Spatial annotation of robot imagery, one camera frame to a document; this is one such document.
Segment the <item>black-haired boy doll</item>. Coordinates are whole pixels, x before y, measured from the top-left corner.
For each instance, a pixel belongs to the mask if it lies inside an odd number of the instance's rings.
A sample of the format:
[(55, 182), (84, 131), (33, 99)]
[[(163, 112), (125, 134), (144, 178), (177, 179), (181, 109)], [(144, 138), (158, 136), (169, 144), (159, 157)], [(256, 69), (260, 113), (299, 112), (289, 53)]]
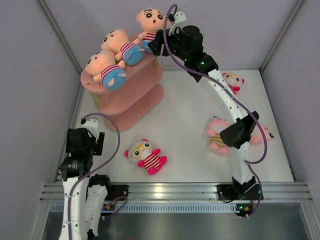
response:
[(138, 39), (143, 49), (152, 54), (149, 43), (152, 42), (158, 30), (164, 28), (166, 15), (155, 8), (146, 8), (136, 15), (136, 20), (142, 28), (142, 32), (138, 35)]

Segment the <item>peach pig toy blue shorts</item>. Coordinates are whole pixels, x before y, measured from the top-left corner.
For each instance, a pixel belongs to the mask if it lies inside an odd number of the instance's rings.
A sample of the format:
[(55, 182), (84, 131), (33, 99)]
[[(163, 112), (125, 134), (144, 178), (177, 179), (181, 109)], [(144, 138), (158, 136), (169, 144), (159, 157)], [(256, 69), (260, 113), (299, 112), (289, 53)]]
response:
[(124, 61), (126, 65), (134, 66), (142, 61), (145, 49), (136, 38), (130, 40), (124, 29), (115, 29), (108, 33), (101, 43), (102, 50), (109, 50), (116, 61)]

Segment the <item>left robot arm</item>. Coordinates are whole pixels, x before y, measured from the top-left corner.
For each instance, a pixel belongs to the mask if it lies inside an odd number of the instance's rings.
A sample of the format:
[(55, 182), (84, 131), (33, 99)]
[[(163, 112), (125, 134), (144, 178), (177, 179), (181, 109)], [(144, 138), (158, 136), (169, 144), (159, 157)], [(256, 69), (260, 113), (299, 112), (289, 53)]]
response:
[(67, 132), (67, 156), (60, 165), (64, 197), (61, 240), (98, 236), (103, 202), (113, 194), (108, 177), (91, 172), (93, 157), (102, 155), (104, 137), (96, 126), (87, 124)]

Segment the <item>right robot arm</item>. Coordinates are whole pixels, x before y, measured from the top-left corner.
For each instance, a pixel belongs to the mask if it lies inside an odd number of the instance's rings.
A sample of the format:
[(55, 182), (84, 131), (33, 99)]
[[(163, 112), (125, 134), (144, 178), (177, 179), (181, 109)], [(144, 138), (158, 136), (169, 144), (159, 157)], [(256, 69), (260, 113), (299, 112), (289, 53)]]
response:
[(218, 186), (220, 200), (263, 199), (261, 181), (249, 160), (249, 143), (255, 127), (263, 128), (256, 111), (251, 112), (236, 97), (224, 81), (215, 60), (204, 52), (203, 35), (194, 25), (156, 32), (149, 45), (155, 56), (170, 56), (204, 88), (223, 113), (227, 127), (220, 132), (223, 144), (230, 151), (232, 183)]

